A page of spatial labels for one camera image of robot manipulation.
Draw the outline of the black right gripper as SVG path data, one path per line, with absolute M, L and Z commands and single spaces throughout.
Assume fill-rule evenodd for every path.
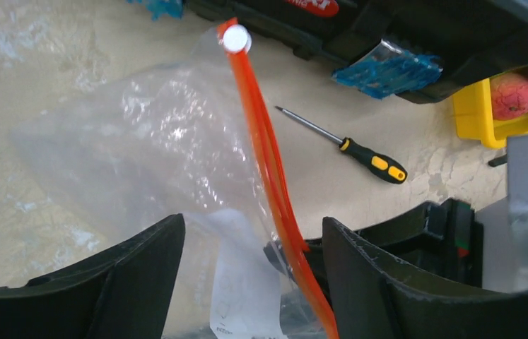
M 477 214 L 468 203 L 454 198 L 443 203 L 426 201 L 353 232 L 377 248 L 458 286 L 427 293 L 476 299 L 483 297 L 481 287 L 496 292 L 528 290 L 528 135 L 508 139 L 506 158 L 507 196 Z M 305 243 L 305 263 L 323 295 L 331 299 L 322 238 L 306 239 Z M 264 253 L 279 271 L 282 263 L 288 265 L 288 250 L 282 249 L 280 241 L 268 243 Z M 374 280 L 340 294 L 350 299 L 369 299 L 371 290 L 373 299 L 382 299 L 386 287 L 378 292 Z

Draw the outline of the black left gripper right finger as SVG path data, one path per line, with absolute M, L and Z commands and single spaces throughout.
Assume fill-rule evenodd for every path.
M 330 217 L 322 245 L 340 338 L 528 338 L 528 290 L 441 278 Z

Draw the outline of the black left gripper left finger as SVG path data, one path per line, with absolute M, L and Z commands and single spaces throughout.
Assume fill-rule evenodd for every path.
M 22 287 L 0 287 L 0 338 L 160 338 L 185 238 L 180 214 Z

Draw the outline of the red pink peach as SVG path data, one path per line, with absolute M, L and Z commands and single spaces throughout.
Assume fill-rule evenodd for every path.
M 528 79 L 505 73 L 490 79 L 493 118 L 509 121 L 528 113 Z

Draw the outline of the clear orange zip top bag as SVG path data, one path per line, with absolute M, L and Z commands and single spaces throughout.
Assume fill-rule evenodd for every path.
M 112 242 L 185 223 L 163 338 L 336 338 L 234 18 L 188 59 L 97 88 L 11 134 L 52 199 Z

